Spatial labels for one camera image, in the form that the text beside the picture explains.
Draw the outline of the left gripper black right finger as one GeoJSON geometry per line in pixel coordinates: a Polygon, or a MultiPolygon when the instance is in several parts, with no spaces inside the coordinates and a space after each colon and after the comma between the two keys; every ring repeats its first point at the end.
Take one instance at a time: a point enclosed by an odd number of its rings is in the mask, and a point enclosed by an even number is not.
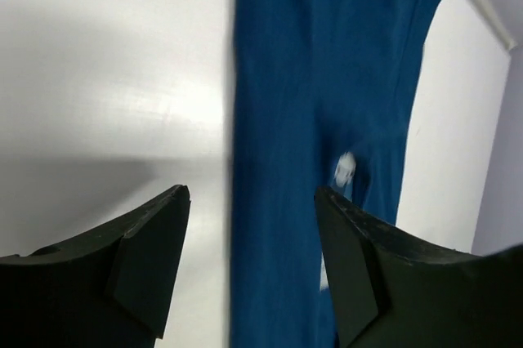
{"type": "Polygon", "coordinates": [[[522,248],[474,256],[315,192],[342,347],[519,347],[522,248]]]}

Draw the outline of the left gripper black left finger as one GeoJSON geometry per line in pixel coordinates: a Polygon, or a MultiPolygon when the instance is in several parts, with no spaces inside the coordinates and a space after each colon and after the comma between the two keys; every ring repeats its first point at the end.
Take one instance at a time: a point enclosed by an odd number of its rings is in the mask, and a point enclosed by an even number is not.
{"type": "Polygon", "coordinates": [[[190,213],[174,185],[136,209],[1,259],[4,347],[152,347],[164,335],[190,213]]]}

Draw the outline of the blue printed t shirt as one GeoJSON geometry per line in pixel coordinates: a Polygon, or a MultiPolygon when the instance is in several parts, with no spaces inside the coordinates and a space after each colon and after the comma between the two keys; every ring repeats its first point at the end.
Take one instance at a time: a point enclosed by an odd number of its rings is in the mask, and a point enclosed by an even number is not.
{"type": "Polygon", "coordinates": [[[231,346],[337,346],[314,194],[396,221],[439,3],[235,0],[231,346]]]}

